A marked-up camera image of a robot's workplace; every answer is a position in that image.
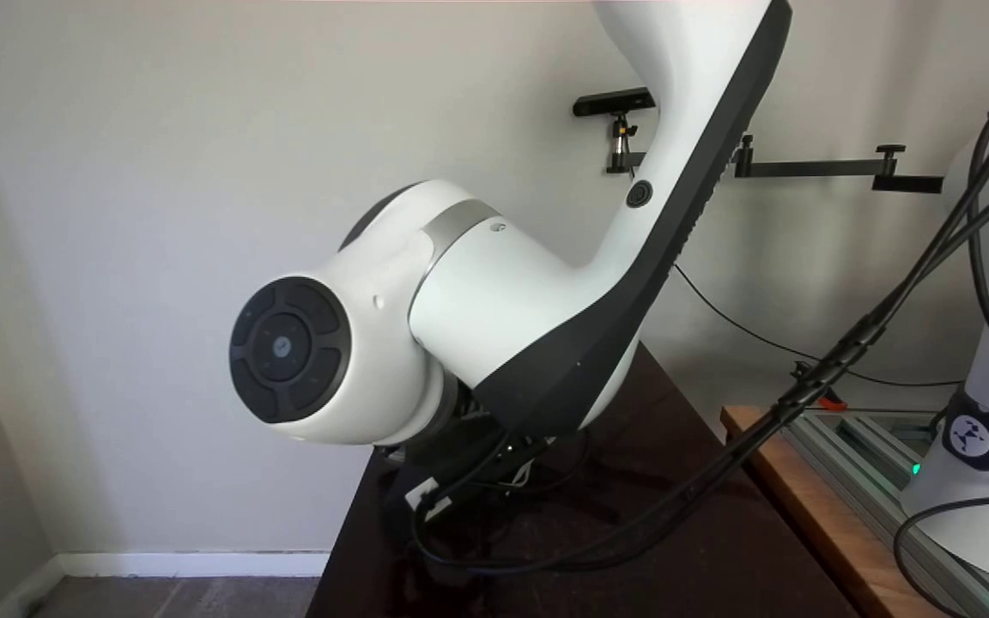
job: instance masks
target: wall mount bracket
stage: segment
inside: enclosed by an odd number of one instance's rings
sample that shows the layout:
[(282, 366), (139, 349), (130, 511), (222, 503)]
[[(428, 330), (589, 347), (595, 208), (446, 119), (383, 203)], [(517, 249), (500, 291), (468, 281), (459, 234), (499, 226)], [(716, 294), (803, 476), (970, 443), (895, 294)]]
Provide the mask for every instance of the wall mount bracket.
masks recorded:
[(649, 91), (615, 91), (574, 101), (574, 118), (610, 118), (606, 119), (606, 176), (635, 176), (641, 150), (630, 150), (638, 126), (627, 119), (635, 109), (656, 107)]
[(873, 176), (873, 192), (942, 192), (942, 176), (895, 176), (895, 156), (907, 144), (878, 144), (878, 158), (855, 162), (754, 162), (753, 133), (735, 150), (735, 180), (781, 180), (781, 176)]

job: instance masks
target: white wall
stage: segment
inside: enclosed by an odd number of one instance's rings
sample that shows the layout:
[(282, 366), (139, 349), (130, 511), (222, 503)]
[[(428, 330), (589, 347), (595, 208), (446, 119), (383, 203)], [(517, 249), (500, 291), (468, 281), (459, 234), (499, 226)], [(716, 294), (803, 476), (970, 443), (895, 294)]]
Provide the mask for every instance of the white wall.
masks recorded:
[[(794, 7), (761, 156), (895, 139), (942, 167), (986, 107), (989, 4)], [(222, 307), (428, 176), (580, 262), (623, 183), (566, 107), (627, 83), (583, 4), (0, 0), (0, 413), (53, 550), (330, 550), (365, 453), (219, 413)], [(686, 266), (812, 347), (934, 218), (855, 183), (723, 183)], [(961, 371), (970, 327), (930, 330), (961, 307), (934, 291), (883, 365)], [(716, 371), (791, 366), (678, 285), (649, 341), (705, 404)]]

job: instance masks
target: floor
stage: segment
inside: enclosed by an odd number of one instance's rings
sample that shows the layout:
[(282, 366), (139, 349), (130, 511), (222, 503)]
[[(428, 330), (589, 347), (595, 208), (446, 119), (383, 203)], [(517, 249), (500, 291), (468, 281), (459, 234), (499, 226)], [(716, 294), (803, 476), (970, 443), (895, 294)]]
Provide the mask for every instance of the floor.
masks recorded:
[(301, 618), (314, 582), (158, 582), (158, 576), (68, 576), (32, 618)]

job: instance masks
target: baseboard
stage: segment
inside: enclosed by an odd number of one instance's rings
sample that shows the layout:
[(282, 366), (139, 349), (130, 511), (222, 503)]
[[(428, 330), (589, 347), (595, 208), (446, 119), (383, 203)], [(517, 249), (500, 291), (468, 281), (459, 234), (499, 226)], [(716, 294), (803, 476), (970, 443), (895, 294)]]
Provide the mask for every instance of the baseboard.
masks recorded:
[(57, 561), (48, 561), (39, 568), (32, 576), (24, 576), (4, 601), (0, 601), (0, 618), (28, 618), (32, 606), (48, 596), (50, 588), (61, 582)]
[(327, 552), (61, 552), (64, 576), (321, 576)]

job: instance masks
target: dark wooden desk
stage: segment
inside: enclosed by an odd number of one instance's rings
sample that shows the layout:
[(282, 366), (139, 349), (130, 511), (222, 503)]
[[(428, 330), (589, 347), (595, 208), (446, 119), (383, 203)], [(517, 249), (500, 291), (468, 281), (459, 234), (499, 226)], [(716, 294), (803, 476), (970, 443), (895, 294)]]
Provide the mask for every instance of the dark wooden desk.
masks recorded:
[[(571, 497), (550, 497), (499, 536), (499, 555), (544, 555), (571, 550), (610, 521), (575, 497), (610, 505), (630, 517), (662, 492), (696, 471), (720, 443), (638, 349), (623, 393), (595, 427), (586, 475)], [(334, 546), (308, 615), (508, 615), (508, 618), (653, 618), (653, 615), (855, 615), (838, 583), (803, 550), (757, 487), (735, 475), (658, 550), (604, 575), (544, 575), (484, 582), (468, 595), (422, 583), (408, 555), (388, 550), (382, 533), (382, 468), (365, 471), (346, 527)]]

